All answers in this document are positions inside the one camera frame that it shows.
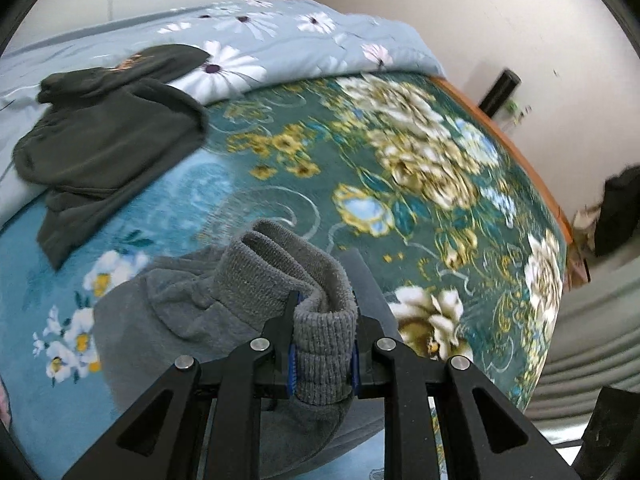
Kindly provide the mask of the grey sweatshirt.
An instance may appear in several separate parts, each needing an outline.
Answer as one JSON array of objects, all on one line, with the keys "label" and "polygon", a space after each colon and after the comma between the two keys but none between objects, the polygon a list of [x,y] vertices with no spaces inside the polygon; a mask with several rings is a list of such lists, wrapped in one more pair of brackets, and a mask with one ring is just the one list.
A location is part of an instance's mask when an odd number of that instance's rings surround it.
[{"label": "grey sweatshirt", "polygon": [[178,356],[228,356],[282,314],[291,292],[302,295],[296,390],[262,407],[262,478],[292,478],[369,440],[383,404],[352,396],[350,352],[360,316],[397,335],[390,307],[361,257],[333,258],[268,220],[224,247],[157,258],[96,303],[93,339],[116,406],[129,408]]}]

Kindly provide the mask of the teal floral plush blanket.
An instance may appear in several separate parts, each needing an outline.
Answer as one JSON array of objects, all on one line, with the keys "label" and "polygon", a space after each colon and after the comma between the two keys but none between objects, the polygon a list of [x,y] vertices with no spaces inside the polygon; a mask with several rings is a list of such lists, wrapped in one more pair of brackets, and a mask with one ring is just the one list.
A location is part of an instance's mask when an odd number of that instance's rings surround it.
[{"label": "teal floral plush blanket", "polygon": [[463,353],[519,408],[539,380],[562,294],[566,243],[498,136],[420,75],[326,78],[214,104],[198,151],[53,269],[35,200],[1,234],[1,376],[11,432],[57,479],[171,359],[224,355],[202,309],[181,333],[170,307],[122,327],[116,287],[151,262],[227,246],[259,218],[335,257],[360,253],[416,353]]}]

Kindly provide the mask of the dark green-black garment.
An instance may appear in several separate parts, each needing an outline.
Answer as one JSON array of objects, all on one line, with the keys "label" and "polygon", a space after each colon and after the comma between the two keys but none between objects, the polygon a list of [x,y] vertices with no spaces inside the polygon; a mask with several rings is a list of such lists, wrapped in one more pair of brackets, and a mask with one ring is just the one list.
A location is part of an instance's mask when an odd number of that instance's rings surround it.
[{"label": "dark green-black garment", "polygon": [[44,186],[47,213],[37,242],[53,269],[154,180],[203,143],[204,107],[171,81],[201,67],[185,44],[150,47],[111,68],[44,78],[47,107],[17,142],[13,162]]}]

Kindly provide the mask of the black cylindrical speaker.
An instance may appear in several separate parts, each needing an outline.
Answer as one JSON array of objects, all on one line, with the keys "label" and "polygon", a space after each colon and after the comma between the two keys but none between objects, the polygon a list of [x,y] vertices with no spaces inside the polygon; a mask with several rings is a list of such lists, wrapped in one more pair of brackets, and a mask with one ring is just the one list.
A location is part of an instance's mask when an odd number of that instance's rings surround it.
[{"label": "black cylindrical speaker", "polygon": [[489,118],[493,118],[501,107],[510,99],[521,78],[510,68],[505,68],[478,104],[478,108]]}]

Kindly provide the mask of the light blue floral quilt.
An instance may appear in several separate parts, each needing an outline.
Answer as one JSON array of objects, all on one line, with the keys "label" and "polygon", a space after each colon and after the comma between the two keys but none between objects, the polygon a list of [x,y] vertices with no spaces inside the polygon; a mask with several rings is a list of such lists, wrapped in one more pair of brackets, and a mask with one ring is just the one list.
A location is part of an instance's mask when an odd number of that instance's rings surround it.
[{"label": "light blue floral quilt", "polygon": [[1,57],[1,220],[43,191],[21,179],[13,149],[46,109],[40,82],[54,73],[112,67],[146,48],[188,44],[207,54],[210,73],[192,72],[176,88],[202,104],[299,79],[408,70],[444,76],[419,33],[403,22],[344,14],[314,0],[215,2],[85,27]]}]

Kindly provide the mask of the orange wooden bed frame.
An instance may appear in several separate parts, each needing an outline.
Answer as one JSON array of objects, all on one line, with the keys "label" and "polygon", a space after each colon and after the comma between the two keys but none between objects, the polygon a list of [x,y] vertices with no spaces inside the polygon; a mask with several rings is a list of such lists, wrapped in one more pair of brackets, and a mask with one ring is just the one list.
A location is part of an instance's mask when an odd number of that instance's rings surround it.
[{"label": "orange wooden bed frame", "polygon": [[453,98],[459,105],[461,105],[474,119],[476,119],[485,129],[487,129],[491,135],[499,141],[502,147],[511,155],[514,162],[517,162],[522,169],[526,172],[529,180],[532,181],[534,187],[540,194],[541,198],[546,203],[552,216],[555,218],[561,233],[564,237],[565,243],[571,245],[574,242],[572,237],[572,229],[570,228],[570,222],[566,218],[566,214],[562,211],[561,206],[555,200],[552,193],[548,189],[548,186],[541,179],[541,176],[537,174],[537,171],[529,163],[526,157],[518,149],[518,147],[512,142],[512,140],[498,127],[498,125],[490,119],[484,112],[482,112],[469,98],[467,98],[460,90],[458,90],[453,84],[444,78],[428,76],[432,83],[439,89],[444,90],[450,98]]}]

